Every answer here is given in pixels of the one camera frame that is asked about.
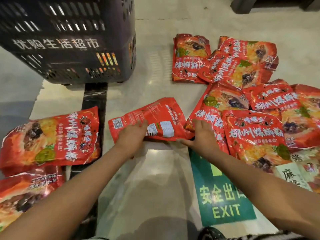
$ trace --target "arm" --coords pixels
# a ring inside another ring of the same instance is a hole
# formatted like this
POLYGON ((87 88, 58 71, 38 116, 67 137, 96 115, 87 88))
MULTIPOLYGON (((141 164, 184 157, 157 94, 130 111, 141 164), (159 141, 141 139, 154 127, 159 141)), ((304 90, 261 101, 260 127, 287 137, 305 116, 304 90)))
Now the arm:
POLYGON ((0 239, 69 239, 113 175, 139 149, 147 126, 145 121, 126 127, 102 158, 22 214, 0 239))
POLYGON ((320 195, 219 150, 211 126, 195 121, 195 140, 181 140, 220 169, 277 228, 320 239, 320 195))

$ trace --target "qr code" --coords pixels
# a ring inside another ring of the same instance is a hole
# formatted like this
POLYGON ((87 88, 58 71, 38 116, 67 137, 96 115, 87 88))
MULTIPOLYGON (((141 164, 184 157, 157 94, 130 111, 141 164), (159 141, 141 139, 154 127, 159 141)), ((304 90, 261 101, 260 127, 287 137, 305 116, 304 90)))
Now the qr code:
POLYGON ((116 119, 112 120, 112 122, 113 122, 113 127, 114 127, 115 129, 120 129, 120 128, 123 127, 121 118, 116 118, 116 119))

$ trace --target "black plastic basket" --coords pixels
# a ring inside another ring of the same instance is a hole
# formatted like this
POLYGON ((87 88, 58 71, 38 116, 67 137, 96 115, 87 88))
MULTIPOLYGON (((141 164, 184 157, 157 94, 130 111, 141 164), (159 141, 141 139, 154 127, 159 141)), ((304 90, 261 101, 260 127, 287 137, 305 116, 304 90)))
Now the black plastic basket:
POLYGON ((51 83, 123 82, 136 60, 134 0, 1 0, 0 36, 51 83))

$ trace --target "person's left hand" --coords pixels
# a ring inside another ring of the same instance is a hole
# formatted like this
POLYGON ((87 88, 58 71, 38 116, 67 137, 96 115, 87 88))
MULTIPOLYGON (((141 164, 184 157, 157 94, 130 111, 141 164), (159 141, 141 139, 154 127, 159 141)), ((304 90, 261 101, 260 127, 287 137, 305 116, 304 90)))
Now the person's left hand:
POLYGON ((148 121, 143 123, 138 121, 135 125, 128 125, 119 133, 119 138, 114 147, 126 154, 127 158, 132 158, 142 145, 142 140, 146 136, 148 121))

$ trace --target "black shoe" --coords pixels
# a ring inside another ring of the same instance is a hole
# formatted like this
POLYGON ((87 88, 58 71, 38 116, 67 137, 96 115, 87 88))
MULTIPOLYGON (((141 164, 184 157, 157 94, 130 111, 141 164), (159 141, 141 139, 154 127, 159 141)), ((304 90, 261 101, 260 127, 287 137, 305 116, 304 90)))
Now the black shoe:
POLYGON ((225 236, 216 228, 207 226, 201 230, 198 240, 219 240, 225 239, 225 236))

